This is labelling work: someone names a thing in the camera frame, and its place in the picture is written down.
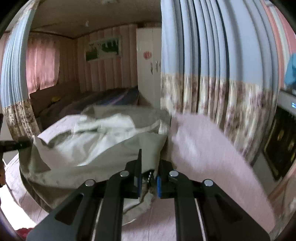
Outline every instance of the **metal screw head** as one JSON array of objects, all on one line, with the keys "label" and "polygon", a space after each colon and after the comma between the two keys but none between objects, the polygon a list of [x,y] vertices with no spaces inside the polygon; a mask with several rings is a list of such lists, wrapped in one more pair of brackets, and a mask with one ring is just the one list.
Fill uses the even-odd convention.
[{"label": "metal screw head", "polygon": [[128,175],[129,175],[129,172],[128,171],[121,171],[120,172],[120,176],[121,177],[128,177]]},{"label": "metal screw head", "polygon": [[177,171],[173,170],[173,171],[170,171],[169,175],[171,177],[177,177],[179,175],[179,173]]},{"label": "metal screw head", "polygon": [[94,181],[94,180],[92,180],[92,179],[88,179],[88,180],[86,180],[85,181],[85,186],[87,186],[87,187],[91,187],[91,186],[93,186],[94,184],[95,184],[96,182]]},{"label": "metal screw head", "polygon": [[207,187],[211,187],[211,186],[213,186],[214,182],[211,179],[206,179],[206,180],[204,180],[204,184]]}]

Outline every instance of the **wooden cabinet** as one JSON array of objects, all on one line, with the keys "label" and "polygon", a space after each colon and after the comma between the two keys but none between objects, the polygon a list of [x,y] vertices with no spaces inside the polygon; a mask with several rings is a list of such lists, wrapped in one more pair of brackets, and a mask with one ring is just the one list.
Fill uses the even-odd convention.
[{"label": "wooden cabinet", "polygon": [[137,29],[140,105],[160,108],[161,28]]}]

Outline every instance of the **curtain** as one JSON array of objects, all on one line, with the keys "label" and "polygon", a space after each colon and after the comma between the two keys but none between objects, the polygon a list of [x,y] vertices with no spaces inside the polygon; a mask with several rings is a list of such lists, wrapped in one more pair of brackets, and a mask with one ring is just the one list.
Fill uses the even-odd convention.
[{"label": "curtain", "polygon": [[163,0],[161,108],[207,115],[251,162],[278,95],[274,34],[260,0]]},{"label": "curtain", "polygon": [[26,54],[29,94],[54,86],[59,78],[59,41],[50,35],[30,34]]},{"label": "curtain", "polygon": [[40,133],[30,104],[26,81],[26,49],[39,0],[26,3],[6,42],[1,71],[1,103],[14,140]]}]

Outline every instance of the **yellow object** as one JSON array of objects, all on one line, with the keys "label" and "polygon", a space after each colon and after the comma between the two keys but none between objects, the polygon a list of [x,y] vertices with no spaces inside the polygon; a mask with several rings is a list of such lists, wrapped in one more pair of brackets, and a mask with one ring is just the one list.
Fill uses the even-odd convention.
[{"label": "yellow object", "polygon": [[281,130],[278,135],[278,141],[280,141],[283,138],[283,135],[284,135],[284,130]]},{"label": "yellow object", "polygon": [[57,97],[57,96],[55,96],[55,97],[52,97],[52,103],[55,103],[55,102],[57,102],[57,101],[59,101],[61,99],[61,97]]}]

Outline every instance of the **blue cloth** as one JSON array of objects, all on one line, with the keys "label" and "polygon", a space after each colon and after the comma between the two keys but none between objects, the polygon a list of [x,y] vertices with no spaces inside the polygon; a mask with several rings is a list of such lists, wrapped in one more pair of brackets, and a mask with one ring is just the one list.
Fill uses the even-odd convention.
[{"label": "blue cloth", "polygon": [[292,54],[285,74],[286,87],[296,84],[296,54]]}]

